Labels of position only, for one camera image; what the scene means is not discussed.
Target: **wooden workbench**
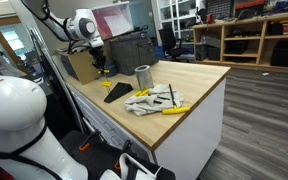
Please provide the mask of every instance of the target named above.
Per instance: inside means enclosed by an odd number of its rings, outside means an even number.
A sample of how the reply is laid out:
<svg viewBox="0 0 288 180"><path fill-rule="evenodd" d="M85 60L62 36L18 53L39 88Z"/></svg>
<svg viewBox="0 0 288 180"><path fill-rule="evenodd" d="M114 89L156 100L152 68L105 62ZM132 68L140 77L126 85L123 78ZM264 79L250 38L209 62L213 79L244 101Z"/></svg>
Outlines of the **wooden workbench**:
<svg viewBox="0 0 288 180"><path fill-rule="evenodd" d="M124 82L131 84L134 88L132 92L110 104L104 102L107 96L106 89L101 86L104 79L85 85L72 77L65 80L83 114L94 126L100 126L97 128L106 132L104 132L104 137L109 139L109 143L114 145L114 142L117 142L115 146L121 148L127 138L131 139L137 145L136 150L144 150L149 160L171 169L177 175L177 179L184 180L197 177L220 141L225 77L229 69L229 67L165 61L152 66L154 84L172 84L174 89L184 95L184 106L191 107L190 112L178 115L155 113L138 117L127 112L124 106L125 100L139 91L135 75L118 74L109 79L113 85L117 82ZM198 153L195 154L198 160L195 157L189 157L192 154L188 153L192 150ZM182 160L185 163L176 160L175 156L179 153L184 153ZM189 166L184 165L184 170L179 168L178 166L182 165L177 163L188 163ZM189 171L189 167L193 168L194 172Z"/></svg>

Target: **yellow screwdriver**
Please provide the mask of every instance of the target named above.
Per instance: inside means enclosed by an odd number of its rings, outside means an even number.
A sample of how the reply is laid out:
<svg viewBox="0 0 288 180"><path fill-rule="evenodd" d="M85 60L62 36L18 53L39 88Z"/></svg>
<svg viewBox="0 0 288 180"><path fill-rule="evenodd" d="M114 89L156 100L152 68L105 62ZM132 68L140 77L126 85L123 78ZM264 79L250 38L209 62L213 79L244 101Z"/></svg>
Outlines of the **yellow screwdriver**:
<svg viewBox="0 0 288 180"><path fill-rule="evenodd" d="M172 90L171 84L169 84L169 87L170 87L170 91L171 91L171 97L172 97L172 102L173 102L173 109L164 109L164 110L162 111L162 114L164 114L164 115L170 115L170 114L179 114L179 113L183 113L183 112L190 111L190 110L191 110L190 107L177 108L176 103L175 103L175 101L174 101L174 94L173 94L173 90Z"/></svg>

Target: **cabinet drawer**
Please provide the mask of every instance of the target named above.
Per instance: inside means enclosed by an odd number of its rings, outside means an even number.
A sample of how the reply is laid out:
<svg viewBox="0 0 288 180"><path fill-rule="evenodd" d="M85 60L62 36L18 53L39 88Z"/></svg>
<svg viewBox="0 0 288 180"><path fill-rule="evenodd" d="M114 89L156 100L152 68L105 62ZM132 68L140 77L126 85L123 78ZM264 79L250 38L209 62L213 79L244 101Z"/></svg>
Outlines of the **cabinet drawer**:
<svg viewBox="0 0 288 180"><path fill-rule="evenodd" d="M79 106L83 106L83 111L87 112L87 116L92 124L99 129L103 134L105 133L105 139L110 145L116 148L123 148L124 143L127 140L132 142L132 149L139 157L149 161L148 153L149 151L140 145L133 136L126 132L120 125L118 125L114 120L107 116L102 110L97 108L92 102L90 102L84 95L78 92L75 88L69 86L74 98L76 99Z"/></svg>

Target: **wooden countertop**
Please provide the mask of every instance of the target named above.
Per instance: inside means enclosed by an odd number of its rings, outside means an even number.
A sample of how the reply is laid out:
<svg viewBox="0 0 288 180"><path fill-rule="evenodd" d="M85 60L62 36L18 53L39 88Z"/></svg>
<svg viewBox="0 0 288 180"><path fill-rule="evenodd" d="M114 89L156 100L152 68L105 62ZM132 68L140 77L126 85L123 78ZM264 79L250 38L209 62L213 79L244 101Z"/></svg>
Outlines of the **wooden countertop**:
<svg viewBox="0 0 288 180"><path fill-rule="evenodd" d="M160 61L151 67L154 84L172 84L172 87L184 95L184 106L191 107L192 112L213 89L226 77L229 67L186 64ZM155 113L138 117L132 112L127 112L124 102L127 98L139 91L136 76L118 74L109 80L113 87L117 82L129 83L133 91L107 104L104 102L108 95L101 86L104 78L82 85L72 77L65 79L91 102L107 113L120 126L136 137L148 149L154 151L176 127L190 114L190 112L177 115L162 115Z"/></svg>

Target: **white cabinet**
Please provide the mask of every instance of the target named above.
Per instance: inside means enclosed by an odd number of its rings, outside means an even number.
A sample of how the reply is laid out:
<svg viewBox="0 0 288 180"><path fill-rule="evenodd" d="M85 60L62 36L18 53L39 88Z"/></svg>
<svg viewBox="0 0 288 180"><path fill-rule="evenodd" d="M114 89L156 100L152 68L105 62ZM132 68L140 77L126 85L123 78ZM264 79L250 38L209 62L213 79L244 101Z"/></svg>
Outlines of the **white cabinet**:
<svg viewBox="0 0 288 180"><path fill-rule="evenodd" d="M132 150L142 159L153 162L151 151L139 143L133 136L127 133L122 127L108 117L103 111L97 108L92 102L86 99L79 91L71 85L67 85L71 91L78 107L90 123L98 129L109 145L122 149L124 143L130 140Z"/></svg>

